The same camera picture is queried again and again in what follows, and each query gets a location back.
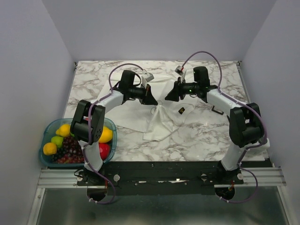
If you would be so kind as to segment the white printed t-shirt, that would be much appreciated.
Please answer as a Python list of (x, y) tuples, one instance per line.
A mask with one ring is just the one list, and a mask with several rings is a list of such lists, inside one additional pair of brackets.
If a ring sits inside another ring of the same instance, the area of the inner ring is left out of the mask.
[(186, 95), (179, 102), (166, 101), (166, 95), (173, 88), (174, 75), (156, 75), (150, 82), (154, 98), (162, 101), (162, 105), (142, 105), (138, 100), (127, 101), (105, 114), (115, 125), (143, 133), (143, 140), (161, 141), (175, 132), (185, 123), (188, 115), (195, 109), (196, 98)]

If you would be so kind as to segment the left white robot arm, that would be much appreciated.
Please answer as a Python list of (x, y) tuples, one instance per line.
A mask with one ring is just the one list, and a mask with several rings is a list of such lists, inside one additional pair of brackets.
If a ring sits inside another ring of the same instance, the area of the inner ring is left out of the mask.
[(86, 100), (79, 101), (72, 123), (70, 133), (82, 145), (84, 167), (90, 172), (88, 180), (93, 185), (103, 182), (104, 174), (100, 171), (103, 160), (100, 156), (98, 141), (104, 130), (105, 114), (113, 108), (129, 100), (138, 99), (142, 105), (158, 105), (151, 93), (148, 82), (154, 79), (153, 74), (143, 71), (140, 84), (134, 84), (137, 73), (124, 70), (121, 79), (111, 87), (110, 92), (99, 100), (91, 103)]

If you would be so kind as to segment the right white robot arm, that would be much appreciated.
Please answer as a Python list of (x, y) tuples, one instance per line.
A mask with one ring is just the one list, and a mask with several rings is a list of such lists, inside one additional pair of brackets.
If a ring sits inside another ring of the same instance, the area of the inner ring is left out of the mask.
[(270, 147), (259, 106), (255, 103), (240, 102), (223, 93), (218, 86), (212, 85), (206, 67), (195, 67), (194, 82), (190, 83), (185, 81), (184, 67), (177, 66), (175, 72), (179, 77), (165, 97), (166, 100), (178, 102), (188, 94), (196, 96), (203, 102), (217, 107), (220, 110), (219, 114), (226, 114), (229, 119), (231, 144), (221, 160), (222, 168), (215, 173), (217, 181), (225, 184), (233, 178), (232, 171), (239, 168), (248, 151), (262, 152)]

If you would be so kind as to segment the black yellow garment label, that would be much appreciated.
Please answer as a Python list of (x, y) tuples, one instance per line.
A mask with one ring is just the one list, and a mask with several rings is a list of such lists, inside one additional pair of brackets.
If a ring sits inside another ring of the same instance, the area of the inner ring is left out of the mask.
[(185, 108), (184, 108), (184, 107), (182, 107), (182, 108), (180, 108), (180, 109), (178, 110), (178, 112), (179, 112), (180, 114), (183, 114), (184, 111), (185, 111)]

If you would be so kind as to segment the yellow lemon right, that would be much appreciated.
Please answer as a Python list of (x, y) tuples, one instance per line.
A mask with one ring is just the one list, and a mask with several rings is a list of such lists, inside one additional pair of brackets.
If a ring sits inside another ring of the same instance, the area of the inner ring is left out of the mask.
[(113, 138), (113, 131), (109, 129), (108, 127), (104, 126), (102, 134), (98, 140), (99, 143), (108, 143)]

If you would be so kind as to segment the yellow lemon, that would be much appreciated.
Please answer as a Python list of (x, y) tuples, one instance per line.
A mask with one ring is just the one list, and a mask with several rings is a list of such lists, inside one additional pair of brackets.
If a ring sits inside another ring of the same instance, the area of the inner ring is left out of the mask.
[(113, 131), (109, 129), (108, 127), (104, 126), (102, 134), (98, 140), (99, 143), (108, 143), (113, 138)]
[(56, 130), (56, 135), (61, 137), (70, 136), (70, 124), (63, 124)]

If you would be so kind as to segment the red apple lower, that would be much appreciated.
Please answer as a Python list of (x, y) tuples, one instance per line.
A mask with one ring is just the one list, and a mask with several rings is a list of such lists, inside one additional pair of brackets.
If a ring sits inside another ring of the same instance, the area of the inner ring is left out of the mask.
[(111, 148), (107, 143), (99, 143), (98, 146), (101, 159), (104, 161), (109, 156)]

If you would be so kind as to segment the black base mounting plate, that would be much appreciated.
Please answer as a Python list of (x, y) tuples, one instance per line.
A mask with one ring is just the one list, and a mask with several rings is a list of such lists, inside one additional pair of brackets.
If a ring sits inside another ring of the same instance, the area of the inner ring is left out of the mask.
[(241, 171), (227, 172), (212, 162), (109, 162), (100, 174), (85, 169), (78, 186), (96, 188), (109, 195), (214, 195), (216, 188), (243, 184)]

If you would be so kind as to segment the yellow lemon left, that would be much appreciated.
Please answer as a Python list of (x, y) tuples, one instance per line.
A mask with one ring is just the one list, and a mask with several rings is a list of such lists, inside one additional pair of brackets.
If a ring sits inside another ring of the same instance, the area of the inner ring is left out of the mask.
[(56, 130), (56, 135), (61, 137), (70, 136), (70, 124), (63, 124)]

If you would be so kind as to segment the dark purple grapes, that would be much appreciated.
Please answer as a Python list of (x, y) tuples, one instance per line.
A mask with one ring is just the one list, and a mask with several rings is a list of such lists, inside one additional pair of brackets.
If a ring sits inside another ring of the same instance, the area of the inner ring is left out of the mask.
[(72, 136), (64, 137), (62, 147), (51, 157), (57, 164), (79, 164), (84, 162), (82, 148), (79, 142)]

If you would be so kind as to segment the green lime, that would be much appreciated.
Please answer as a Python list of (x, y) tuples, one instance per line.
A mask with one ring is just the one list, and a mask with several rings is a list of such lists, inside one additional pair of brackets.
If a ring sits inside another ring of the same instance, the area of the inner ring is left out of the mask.
[(62, 146), (64, 138), (61, 136), (54, 136), (51, 138), (51, 142), (56, 144), (59, 148)]

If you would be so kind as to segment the teal plastic fruit bowl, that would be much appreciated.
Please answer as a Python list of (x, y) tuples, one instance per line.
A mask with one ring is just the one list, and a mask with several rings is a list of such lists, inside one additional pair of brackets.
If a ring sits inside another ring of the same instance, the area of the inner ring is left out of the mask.
[[(51, 159), (52, 155), (46, 156), (43, 153), (43, 146), (46, 143), (50, 143), (52, 137), (57, 136), (56, 133), (55, 133), (56, 130), (61, 125), (71, 124), (71, 122), (72, 122), (71, 118), (58, 119), (58, 120), (53, 121), (52, 123), (50, 123), (46, 127), (46, 129), (44, 131), (44, 137), (43, 137), (43, 140), (42, 140), (42, 145), (41, 145), (41, 148), (39, 149), (39, 153), (38, 153), (40, 162), (42, 164), (44, 164), (45, 166), (47, 166), (49, 168), (81, 168), (81, 167), (84, 167), (84, 162), (79, 163), (79, 164), (57, 164), (57, 163), (53, 163), (52, 159)], [(110, 146), (111, 149), (110, 149), (109, 156), (107, 157), (106, 160), (103, 161), (103, 163), (105, 164), (105, 163), (108, 163), (113, 158), (113, 156), (115, 154), (115, 150), (116, 150), (116, 146), (117, 146), (117, 129), (116, 129), (115, 124), (110, 119), (107, 119), (107, 118), (105, 118), (104, 126), (108, 127), (109, 129), (111, 129), (113, 131), (113, 138), (110, 142), (107, 143)]]

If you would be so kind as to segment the orange citrus fruit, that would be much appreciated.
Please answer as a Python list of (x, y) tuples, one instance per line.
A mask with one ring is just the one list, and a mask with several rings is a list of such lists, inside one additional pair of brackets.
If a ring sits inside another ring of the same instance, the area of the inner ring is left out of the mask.
[(43, 146), (43, 153), (46, 156), (50, 156), (50, 155), (54, 155), (57, 153), (57, 145), (52, 143), (52, 142), (48, 142)]

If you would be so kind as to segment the black frame stand upper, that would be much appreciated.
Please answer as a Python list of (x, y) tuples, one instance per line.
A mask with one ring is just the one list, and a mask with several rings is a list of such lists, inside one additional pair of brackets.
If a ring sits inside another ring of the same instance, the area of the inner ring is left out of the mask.
[(217, 109), (215, 106), (212, 107), (211, 109), (214, 113), (217, 113), (219, 115), (224, 115), (225, 113), (219, 109)]

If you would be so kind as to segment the aluminium rail frame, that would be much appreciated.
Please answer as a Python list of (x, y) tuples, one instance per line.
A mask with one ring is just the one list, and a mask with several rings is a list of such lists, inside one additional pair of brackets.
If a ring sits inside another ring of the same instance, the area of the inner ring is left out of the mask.
[[(37, 189), (34, 201), (30, 210), (27, 224), (36, 225), (40, 214), (42, 201), (46, 189), (63, 189), (63, 188), (84, 188), (84, 189), (105, 189), (106, 185), (93, 185), (79, 182), (81, 178), (74, 175), (75, 170), (66, 169), (42, 169), (37, 182)], [(297, 225), (297, 219), (290, 209), (290, 203), (287, 197), (286, 181), (280, 167), (256, 167), (245, 168), (240, 172), (242, 184), (235, 184), (236, 188), (255, 187), (255, 180), (258, 181), (258, 187), (277, 187), (286, 220), (289, 225)]]

